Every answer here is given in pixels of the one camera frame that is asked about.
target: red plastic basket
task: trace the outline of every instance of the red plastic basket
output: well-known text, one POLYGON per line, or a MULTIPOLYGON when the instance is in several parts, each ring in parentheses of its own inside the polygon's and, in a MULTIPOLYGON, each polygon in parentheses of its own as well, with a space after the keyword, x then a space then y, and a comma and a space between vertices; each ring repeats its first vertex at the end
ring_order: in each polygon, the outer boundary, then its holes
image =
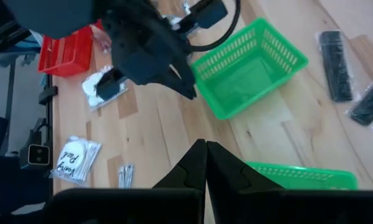
POLYGON ((39 72, 69 77, 90 68, 92 31, 84 27, 59 40, 44 36, 39 72))

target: green basket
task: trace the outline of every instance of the green basket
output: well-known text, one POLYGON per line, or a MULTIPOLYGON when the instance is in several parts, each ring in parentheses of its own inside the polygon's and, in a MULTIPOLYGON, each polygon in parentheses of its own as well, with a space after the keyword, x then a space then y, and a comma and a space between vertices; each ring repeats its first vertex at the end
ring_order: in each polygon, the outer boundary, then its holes
POLYGON ((286 189, 357 189, 357 181, 354 174, 347 171, 263 164, 258 162, 247 162, 246 164, 286 189))
POLYGON ((257 19, 193 65, 198 89, 228 119, 287 82, 308 59, 265 19, 257 19))

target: wooden table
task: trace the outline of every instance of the wooden table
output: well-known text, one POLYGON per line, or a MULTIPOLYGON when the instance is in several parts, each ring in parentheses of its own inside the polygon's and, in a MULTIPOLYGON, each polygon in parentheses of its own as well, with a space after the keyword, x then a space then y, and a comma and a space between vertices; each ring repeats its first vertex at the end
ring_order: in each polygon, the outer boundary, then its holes
MULTIPOLYGON (((161 11, 179 14, 181 7, 175 2, 160 1, 161 11)), ((224 34, 234 12, 234 2, 224 2, 228 17, 199 31, 192 43, 208 44, 224 34)), ((373 189, 373 128, 364 128, 345 114, 355 102, 330 100, 316 40, 325 30, 344 33, 354 95, 362 96, 373 83, 373 0, 242 2, 237 30, 256 17, 268 19, 309 58, 306 69, 227 121, 217 120, 201 96, 190 101, 153 84, 131 85, 117 100, 90 112, 81 83, 111 63, 95 46, 90 71, 53 78, 59 88, 53 102, 54 160, 69 136, 92 139, 103 143, 91 171, 92 187, 117 187, 116 171, 124 162, 136 166, 133 187, 151 187, 198 138, 204 138, 220 142, 246 161, 349 170, 361 189, 373 189)), ((55 192, 70 187, 74 185, 54 181, 55 192)))

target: black cable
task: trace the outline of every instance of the black cable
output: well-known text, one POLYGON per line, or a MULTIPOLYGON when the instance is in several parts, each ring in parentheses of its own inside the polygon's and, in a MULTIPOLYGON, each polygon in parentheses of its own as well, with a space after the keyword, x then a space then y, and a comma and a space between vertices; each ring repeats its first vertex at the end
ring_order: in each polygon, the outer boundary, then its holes
POLYGON ((226 31, 226 33, 222 36, 222 38, 218 39, 216 42, 213 42, 212 44, 203 45, 203 46, 194 46, 194 45, 188 44, 187 42, 183 42, 183 48, 190 52, 205 52, 205 51, 214 49, 220 46, 222 43, 224 43, 225 40, 227 40, 234 32, 237 22, 239 20, 239 16, 241 16, 241 0, 235 0, 235 4, 236 4, 235 15, 232 20, 231 26, 226 31))

